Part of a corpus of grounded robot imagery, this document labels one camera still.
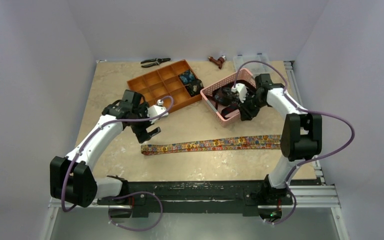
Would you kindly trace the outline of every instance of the strap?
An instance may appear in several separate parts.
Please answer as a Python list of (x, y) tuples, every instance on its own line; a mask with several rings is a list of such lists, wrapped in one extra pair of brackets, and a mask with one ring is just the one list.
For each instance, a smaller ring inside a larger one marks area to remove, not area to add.
[(166, 145), (143, 144), (143, 155), (246, 149), (281, 149), (281, 135), (236, 136)]
[[(245, 80), (238, 80), (237, 81), (238, 84), (244, 84), (248, 89), (249, 89), (249, 93), (250, 94), (254, 94), (257, 90), (256, 88), (249, 82), (245, 81)], [(214, 107), (215, 109), (218, 111), (219, 110), (219, 105), (221, 106), (224, 106), (226, 108), (224, 108), (221, 112), (220, 112), (220, 115), (225, 119), (229, 119), (229, 117), (226, 117), (226, 115), (230, 114), (231, 112), (239, 109), (239, 106), (237, 104), (230, 104), (230, 105), (226, 105), (226, 104), (223, 104), (223, 100), (222, 99), (219, 99), (217, 100), (215, 98), (217, 92), (221, 89), (221, 88), (231, 88), (233, 87), (233, 82), (230, 82), (220, 88), (217, 88), (215, 89), (214, 91), (212, 91), (212, 95), (205, 95), (207, 97), (207, 99), (209, 100), (212, 100), (214, 102)]]

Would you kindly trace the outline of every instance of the marble surface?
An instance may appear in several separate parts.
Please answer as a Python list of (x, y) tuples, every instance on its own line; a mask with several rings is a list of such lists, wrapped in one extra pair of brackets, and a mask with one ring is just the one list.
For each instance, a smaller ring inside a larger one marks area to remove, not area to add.
[[(204, 86), (219, 81), (234, 72), (233, 63), (227, 61), (222, 70), (209, 61), (188, 61)], [(272, 62), (285, 77), (282, 61)], [(160, 68), (141, 68), (139, 62), (101, 62), (97, 64), (84, 111), (77, 144), (84, 139), (101, 116), (102, 109), (120, 99), (128, 88), (127, 81)], [(281, 78), (271, 73), (271, 79)], [(283, 120), (270, 107), (260, 110), (252, 121), (237, 121), (222, 127), (202, 101), (171, 113), (155, 123), (161, 133), (147, 144), (173, 144), (188, 141), (219, 139), (237, 136), (281, 134)], [(103, 152), (93, 174), (96, 178), (118, 175), (129, 181), (209, 181), (260, 180), (276, 166), (280, 150), (231, 150), (206, 152), (180, 152), (142, 155), (132, 130), (126, 128)], [(304, 165), (295, 179), (316, 178), (311, 164)]]

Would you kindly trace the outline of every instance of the pliers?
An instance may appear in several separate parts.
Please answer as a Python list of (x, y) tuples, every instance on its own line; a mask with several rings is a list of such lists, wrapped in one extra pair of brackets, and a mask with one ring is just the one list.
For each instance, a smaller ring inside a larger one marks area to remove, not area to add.
[(143, 60), (140, 62), (140, 64), (146, 64), (146, 65), (142, 65), (141, 66), (142, 68), (150, 68), (150, 67), (158, 66), (162, 63), (168, 62), (170, 60), (171, 58), (152, 58), (152, 59)]

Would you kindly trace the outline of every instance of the black metal base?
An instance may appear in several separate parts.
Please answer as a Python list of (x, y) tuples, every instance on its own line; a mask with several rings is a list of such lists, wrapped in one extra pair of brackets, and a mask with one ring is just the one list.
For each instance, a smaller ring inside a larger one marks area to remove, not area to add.
[[(140, 181), (124, 182), (128, 185), (121, 196), (134, 192), (150, 192), (161, 201), (164, 213), (191, 214), (242, 214), (244, 217), (259, 216), (259, 205), (275, 206), (278, 199), (263, 198), (260, 194), (264, 180), (242, 181)], [(320, 179), (292, 180), (291, 185), (321, 185)], [(281, 198), (282, 205), (292, 205), (292, 199)], [(100, 199), (98, 205), (128, 205), (128, 199)], [(159, 213), (157, 200), (149, 195), (134, 196), (133, 218), (147, 217), (148, 213)], [(114, 217), (129, 218), (130, 214)]]

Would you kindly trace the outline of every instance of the clear plastic container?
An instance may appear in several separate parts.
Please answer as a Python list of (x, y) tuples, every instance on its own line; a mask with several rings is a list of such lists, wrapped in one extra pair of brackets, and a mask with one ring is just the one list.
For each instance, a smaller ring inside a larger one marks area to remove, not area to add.
[[(238, 71), (238, 68), (242, 64), (252, 60), (257, 60), (268, 64), (270, 63), (269, 56), (267, 56), (265, 53), (258, 53), (257, 55), (237, 55), (233, 57), (233, 65), (235, 71)], [(268, 74), (272, 71), (270, 67), (257, 62), (248, 63), (245, 65), (245, 68), (250, 70), (254, 76), (259, 74)]]

